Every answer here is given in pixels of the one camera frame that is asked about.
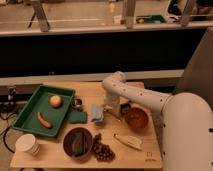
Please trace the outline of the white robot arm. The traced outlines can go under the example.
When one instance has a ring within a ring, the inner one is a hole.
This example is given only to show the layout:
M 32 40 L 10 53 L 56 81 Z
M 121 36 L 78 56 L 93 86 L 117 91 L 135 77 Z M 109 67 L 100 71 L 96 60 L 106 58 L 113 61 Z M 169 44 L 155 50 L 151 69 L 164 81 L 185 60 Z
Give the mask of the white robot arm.
M 213 111 L 203 98 L 129 86 L 120 71 L 102 86 L 106 105 L 116 108 L 124 97 L 163 115 L 163 171 L 213 171 Z

